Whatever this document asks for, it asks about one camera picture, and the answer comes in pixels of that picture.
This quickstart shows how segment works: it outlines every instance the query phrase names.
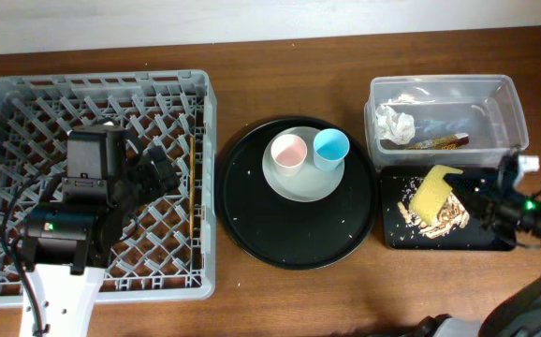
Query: white wall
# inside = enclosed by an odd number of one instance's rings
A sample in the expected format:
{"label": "white wall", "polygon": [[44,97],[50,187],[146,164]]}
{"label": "white wall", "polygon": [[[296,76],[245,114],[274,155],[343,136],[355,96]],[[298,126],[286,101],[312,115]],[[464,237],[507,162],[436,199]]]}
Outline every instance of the white wall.
{"label": "white wall", "polygon": [[0,0],[0,53],[541,25],[541,0]]}

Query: wooden stick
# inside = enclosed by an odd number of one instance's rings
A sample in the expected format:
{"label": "wooden stick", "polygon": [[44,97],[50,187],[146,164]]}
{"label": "wooden stick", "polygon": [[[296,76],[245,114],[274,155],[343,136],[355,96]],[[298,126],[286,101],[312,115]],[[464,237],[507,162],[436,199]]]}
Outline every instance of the wooden stick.
{"label": "wooden stick", "polygon": [[194,175],[196,175],[196,166],[194,165],[194,153],[196,142],[194,136],[189,139],[189,239],[194,239]]}

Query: black round tray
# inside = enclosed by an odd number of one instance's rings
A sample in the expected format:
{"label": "black round tray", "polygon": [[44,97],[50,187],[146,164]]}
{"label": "black round tray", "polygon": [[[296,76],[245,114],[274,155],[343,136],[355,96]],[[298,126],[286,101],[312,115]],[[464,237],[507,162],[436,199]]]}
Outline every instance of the black round tray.
{"label": "black round tray", "polygon": [[344,177],[328,197],[297,202],[278,195],[264,178],[262,155],[274,136],[294,126],[337,128],[306,117],[257,127],[223,159],[215,199],[229,235],[251,256],[276,267],[306,270],[334,263],[362,243],[375,222],[378,188],[369,157],[348,136]]}

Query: pink cup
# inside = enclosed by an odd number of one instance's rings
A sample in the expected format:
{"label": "pink cup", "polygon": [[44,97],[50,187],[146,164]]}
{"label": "pink cup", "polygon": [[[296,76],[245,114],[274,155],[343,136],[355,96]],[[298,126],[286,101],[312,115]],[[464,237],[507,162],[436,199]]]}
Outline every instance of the pink cup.
{"label": "pink cup", "polygon": [[308,154],[306,142],[296,135],[282,135],[272,142],[270,156],[279,174],[292,176],[301,169]]}

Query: blue cup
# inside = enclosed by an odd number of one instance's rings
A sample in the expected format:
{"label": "blue cup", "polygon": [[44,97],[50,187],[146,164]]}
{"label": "blue cup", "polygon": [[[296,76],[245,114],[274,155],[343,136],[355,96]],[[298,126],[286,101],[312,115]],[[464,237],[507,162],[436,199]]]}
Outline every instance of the blue cup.
{"label": "blue cup", "polygon": [[337,129],[324,129],[314,137],[314,165],[322,171],[333,171],[349,152],[349,139]]}

